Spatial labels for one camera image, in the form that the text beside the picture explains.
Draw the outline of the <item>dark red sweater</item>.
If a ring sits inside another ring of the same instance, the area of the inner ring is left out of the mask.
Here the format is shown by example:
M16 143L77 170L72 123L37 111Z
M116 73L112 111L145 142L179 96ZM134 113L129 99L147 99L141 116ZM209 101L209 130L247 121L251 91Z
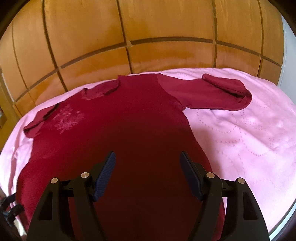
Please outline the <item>dark red sweater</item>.
M84 88L42 109L23 129L33 139L16 185L24 228L52 178L74 179L113 151L114 170L94 204L107 239L187 240L201 202L189 188L180 154L187 152L207 171L211 166L183 111L236 111L251 100L235 79L141 74Z

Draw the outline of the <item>pink bed sheet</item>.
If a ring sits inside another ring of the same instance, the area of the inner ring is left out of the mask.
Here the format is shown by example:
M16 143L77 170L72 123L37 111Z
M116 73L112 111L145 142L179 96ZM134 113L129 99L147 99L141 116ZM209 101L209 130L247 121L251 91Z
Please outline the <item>pink bed sheet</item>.
M295 200L295 105L273 83L231 69L179 69L159 73L182 80L204 74L239 80L251 93L241 110L184 109L193 135L208 158L211 172L220 178L243 177L260 206L268 230L283 218ZM1 154L1 188L16 192L18 177L28 163L33 139L24 127L36 114L78 93L107 81L86 84L40 104L16 125Z

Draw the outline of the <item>wooden headboard panels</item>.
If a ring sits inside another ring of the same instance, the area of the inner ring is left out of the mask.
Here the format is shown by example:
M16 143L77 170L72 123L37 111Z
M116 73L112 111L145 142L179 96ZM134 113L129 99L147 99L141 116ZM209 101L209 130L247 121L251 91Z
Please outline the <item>wooden headboard panels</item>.
M280 79L269 1L1 1L1 144L35 106L81 85L173 68Z

